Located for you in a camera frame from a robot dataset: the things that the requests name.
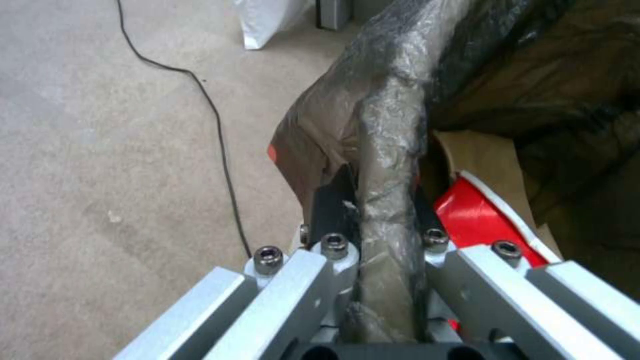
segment white plastic bag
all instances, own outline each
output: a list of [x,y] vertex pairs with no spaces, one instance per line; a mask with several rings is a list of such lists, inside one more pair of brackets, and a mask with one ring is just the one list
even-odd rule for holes
[[244,48],[262,49],[278,31],[294,24],[309,8],[309,0],[234,0],[242,22]]

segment plastic wrap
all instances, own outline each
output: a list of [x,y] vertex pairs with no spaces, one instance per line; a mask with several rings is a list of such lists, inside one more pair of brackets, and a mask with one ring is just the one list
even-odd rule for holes
[[424,261],[412,184],[428,110],[459,92],[524,20],[550,1],[397,0],[363,28],[290,109],[269,149],[308,219],[312,196],[337,169],[360,173],[360,298],[364,341],[421,338]]
[[536,222],[640,299],[640,2],[581,0],[540,26],[547,17],[435,106],[430,127],[513,139]]

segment red fairing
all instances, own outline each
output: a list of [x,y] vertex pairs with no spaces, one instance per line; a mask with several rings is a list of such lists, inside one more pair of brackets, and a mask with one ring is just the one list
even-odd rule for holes
[[527,244],[509,219],[462,177],[436,202],[435,209],[458,248],[509,240],[520,246],[522,255],[532,267],[548,264]]

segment black cable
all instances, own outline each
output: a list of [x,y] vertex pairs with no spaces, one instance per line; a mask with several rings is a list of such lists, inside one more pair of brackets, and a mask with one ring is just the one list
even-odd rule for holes
[[229,175],[229,167],[227,165],[227,149],[225,147],[225,141],[222,138],[222,120],[220,119],[220,113],[218,113],[218,109],[216,108],[216,105],[213,103],[213,101],[209,97],[209,94],[205,90],[204,86],[202,86],[200,80],[198,80],[198,77],[192,71],[161,64],[157,61],[144,57],[138,52],[136,47],[133,46],[133,43],[129,38],[129,34],[127,34],[127,30],[125,30],[124,28],[124,14],[122,12],[122,3],[120,2],[120,0],[117,0],[117,1],[118,1],[118,11],[120,12],[120,29],[122,30],[122,34],[124,35],[124,38],[127,39],[127,43],[129,44],[129,47],[136,54],[136,56],[140,60],[144,61],[145,63],[155,65],[160,69],[174,71],[174,72],[181,72],[183,74],[187,74],[191,76],[193,81],[195,81],[196,84],[198,84],[198,87],[200,88],[200,91],[202,91],[202,94],[204,95],[204,97],[207,98],[207,102],[211,106],[211,109],[213,110],[213,113],[216,116],[216,125],[218,126],[218,140],[220,141],[220,152],[222,155],[222,167],[225,171],[225,177],[227,178],[227,188],[229,190],[229,197],[231,198],[231,205],[234,209],[234,217],[236,218],[238,234],[240,235],[240,240],[242,241],[242,245],[244,246],[244,251],[246,252],[247,257],[251,259],[251,256],[252,256],[251,249],[249,248],[249,243],[246,241],[246,236],[244,235],[242,221],[240,220],[240,211],[238,210],[238,204],[236,201],[236,192],[234,191],[234,185],[233,185],[233,182],[231,181],[231,176]]

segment socket head bolt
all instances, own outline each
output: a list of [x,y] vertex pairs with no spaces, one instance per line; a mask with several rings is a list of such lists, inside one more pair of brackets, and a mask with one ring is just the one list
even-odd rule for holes
[[349,254],[349,240],[339,233],[324,235],[320,240],[322,255],[329,260],[344,259]]
[[491,249],[512,268],[516,268],[520,264],[522,250],[517,244],[509,240],[498,240],[491,245]]
[[449,247],[449,235],[440,229],[429,229],[422,235],[422,242],[428,252],[442,254]]
[[309,225],[300,225],[300,243],[306,245],[309,243]]
[[256,250],[253,255],[255,272],[260,275],[274,275],[282,268],[284,257],[282,251],[275,246],[265,246]]

